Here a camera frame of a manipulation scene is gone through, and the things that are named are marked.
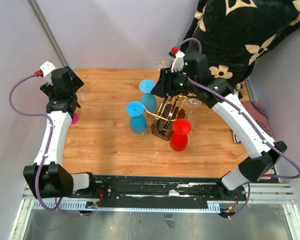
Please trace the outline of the gold wire wine glass rack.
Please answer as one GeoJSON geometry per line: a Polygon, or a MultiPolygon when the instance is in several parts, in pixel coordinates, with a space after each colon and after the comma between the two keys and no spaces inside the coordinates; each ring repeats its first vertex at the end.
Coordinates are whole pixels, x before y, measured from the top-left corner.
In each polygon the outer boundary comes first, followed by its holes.
{"type": "Polygon", "coordinates": [[[154,116],[151,132],[162,140],[169,141],[173,133],[173,123],[177,119],[186,119],[186,113],[190,110],[185,102],[185,95],[168,96],[162,98],[162,102],[154,112],[149,112],[144,106],[144,111],[154,116]]]}

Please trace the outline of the magenta plastic wine glass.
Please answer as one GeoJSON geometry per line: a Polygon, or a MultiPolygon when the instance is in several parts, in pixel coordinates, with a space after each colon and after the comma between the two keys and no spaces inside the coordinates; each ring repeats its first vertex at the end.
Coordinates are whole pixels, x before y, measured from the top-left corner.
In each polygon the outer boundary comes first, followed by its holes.
{"type": "Polygon", "coordinates": [[[74,113],[71,124],[74,125],[79,121],[79,115],[77,113],[74,113]]]}

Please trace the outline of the maroon t-shirt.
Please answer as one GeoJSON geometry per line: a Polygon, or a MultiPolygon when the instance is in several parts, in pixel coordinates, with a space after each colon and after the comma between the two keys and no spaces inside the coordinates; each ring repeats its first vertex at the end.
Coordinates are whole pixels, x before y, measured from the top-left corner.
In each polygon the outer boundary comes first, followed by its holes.
{"type": "Polygon", "coordinates": [[[273,139],[275,138],[273,131],[270,127],[268,117],[265,111],[261,108],[261,105],[257,101],[243,101],[242,106],[247,110],[251,117],[261,127],[261,129],[267,133],[273,139]]]}

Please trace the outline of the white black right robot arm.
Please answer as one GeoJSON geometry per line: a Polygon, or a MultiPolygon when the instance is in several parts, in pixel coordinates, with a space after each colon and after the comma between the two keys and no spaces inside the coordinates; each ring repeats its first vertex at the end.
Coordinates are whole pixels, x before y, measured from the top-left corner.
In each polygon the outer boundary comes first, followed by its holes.
{"type": "Polygon", "coordinates": [[[161,68],[151,93],[167,99],[183,95],[198,99],[217,113],[238,135],[248,157],[216,183],[217,196],[230,199],[243,184],[257,181],[273,167],[287,150],[283,141],[275,141],[243,107],[234,89],[223,77],[210,74],[207,57],[199,52],[169,52],[172,64],[161,68]]]}

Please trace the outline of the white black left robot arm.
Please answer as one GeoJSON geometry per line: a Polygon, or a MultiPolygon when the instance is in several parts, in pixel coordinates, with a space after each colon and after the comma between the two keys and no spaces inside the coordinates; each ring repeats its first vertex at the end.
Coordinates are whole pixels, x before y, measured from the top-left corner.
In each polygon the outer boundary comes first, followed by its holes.
{"type": "Polygon", "coordinates": [[[70,174],[63,168],[66,136],[80,108],[77,91],[84,83],[68,66],[56,68],[46,61],[39,69],[47,80],[40,87],[48,97],[46,129],[39,152],[33,164],[24,167],[23,176],[36,198],[70,197],[75,192],[91,198],[97,193],[94,175],[70,174]]]}

